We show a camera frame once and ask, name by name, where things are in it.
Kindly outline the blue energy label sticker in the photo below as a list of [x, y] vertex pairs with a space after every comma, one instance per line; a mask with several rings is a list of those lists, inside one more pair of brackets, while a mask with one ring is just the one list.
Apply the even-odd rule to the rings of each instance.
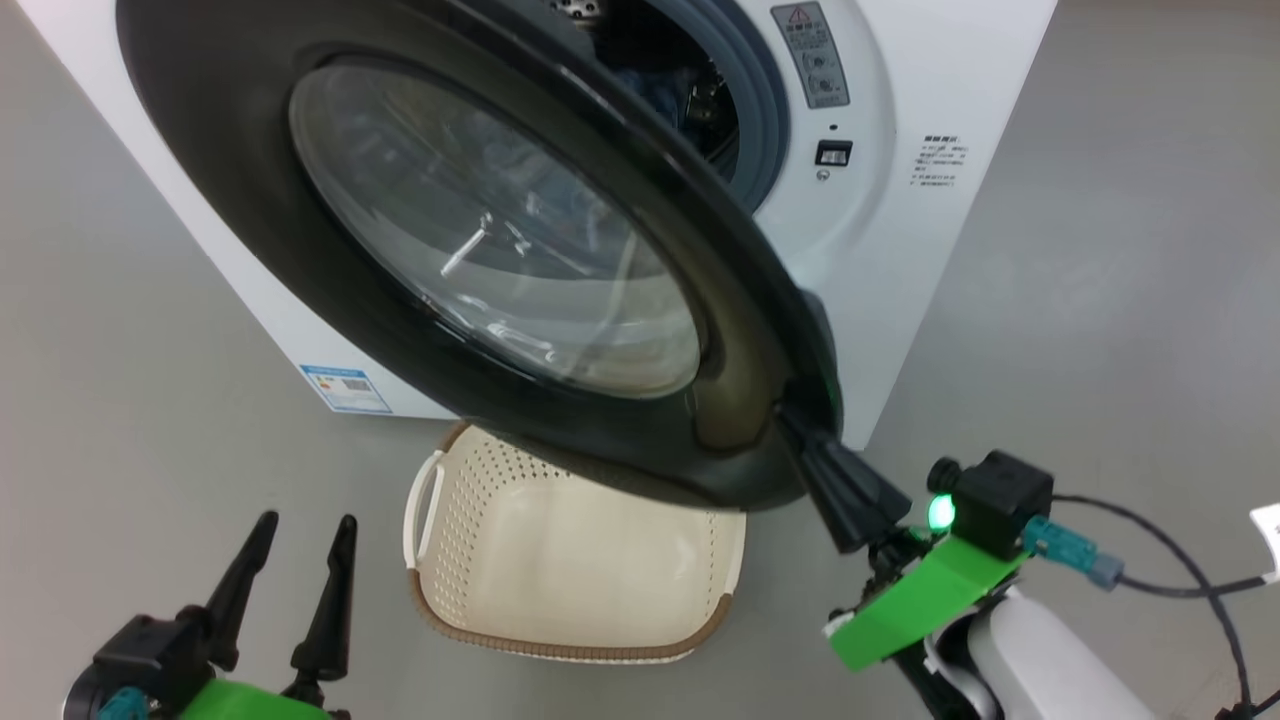
[[300, 365], [300, 370], [334, 413], [394, 414], [367, 374], [360, 369]]

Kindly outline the grey warning sticker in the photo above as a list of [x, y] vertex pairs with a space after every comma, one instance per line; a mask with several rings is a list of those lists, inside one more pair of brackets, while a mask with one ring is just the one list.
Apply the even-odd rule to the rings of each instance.
[[850, 92], [844, 64], [822, 5], [817, 0], [774, 5], [771, 17], [792, 58], [806, 105], [847, 106]]

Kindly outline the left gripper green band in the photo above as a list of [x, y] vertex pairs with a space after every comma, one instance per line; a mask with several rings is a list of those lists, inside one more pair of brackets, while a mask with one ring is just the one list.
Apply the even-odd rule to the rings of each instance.
[[[239, 662], [238, 639], [256, 575], [265, 568], [279, 514], [259, 516], [239, 552], [205, 605], [207, 660], [230, 673]], [[294, 680], [279, 693], [215, 676], [178, 712], [178, 720], [351, 720], [344, 708], [324, 707], [321, 683], [349, 670], [358, 521], [344, 515], [326, 556], [328, 579], [305, 639], [294, 647]]]

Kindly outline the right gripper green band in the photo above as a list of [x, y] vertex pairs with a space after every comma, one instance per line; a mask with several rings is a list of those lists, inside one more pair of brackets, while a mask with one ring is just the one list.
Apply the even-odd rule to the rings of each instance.
[[904, 492], [795, 406], [778, 406], [777, 418], [797, 450], [801, 484], [836, 550], [855, 553], [870, 543], [872, 577], [861, 600], [835, 610], [823, 628], [849, 670], [879, 664], [943, 629], [1023, 565], [1020, 548], [1005, 559], [954, 534], [925, 538], [915, 528], [897, 530], [913, 505]]

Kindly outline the cream perforated laundry basket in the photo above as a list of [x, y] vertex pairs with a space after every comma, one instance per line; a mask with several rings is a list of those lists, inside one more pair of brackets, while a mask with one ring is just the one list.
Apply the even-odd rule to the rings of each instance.
[[460, 421], [404, 506], [410, 596], [438, 633], [567, 664], [672, 664], [730, 615], [748, 519], [621, 493]]

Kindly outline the grey rubber door gasket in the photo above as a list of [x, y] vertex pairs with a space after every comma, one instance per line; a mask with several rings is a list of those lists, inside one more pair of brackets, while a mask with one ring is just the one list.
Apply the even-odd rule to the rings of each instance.
[[790, 119], [782, 76], [745, 0], [607, 1], [600, 23], [571, 20], [598, 61], [612, 73], [692, 68], [685, 124], [660, 119], [755, 211], [782, 170]]

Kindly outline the black round glass washer door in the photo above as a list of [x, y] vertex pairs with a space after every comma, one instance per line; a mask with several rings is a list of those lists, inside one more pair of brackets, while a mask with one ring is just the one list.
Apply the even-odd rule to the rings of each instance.
[[808, 497], [818, 300], [540, 0], [118, 0], [148, 119], [307, 309], [461, 420], [700, 509]]

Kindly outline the blue cartoon print garment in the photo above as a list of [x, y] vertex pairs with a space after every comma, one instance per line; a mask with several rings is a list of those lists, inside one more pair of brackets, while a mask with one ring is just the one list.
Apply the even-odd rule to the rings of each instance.
[[689, 97], [698, 73], [689, 67], [675, 70], [637, 70], [616, 68], [614, 77], [675, 128], [686, 120]]

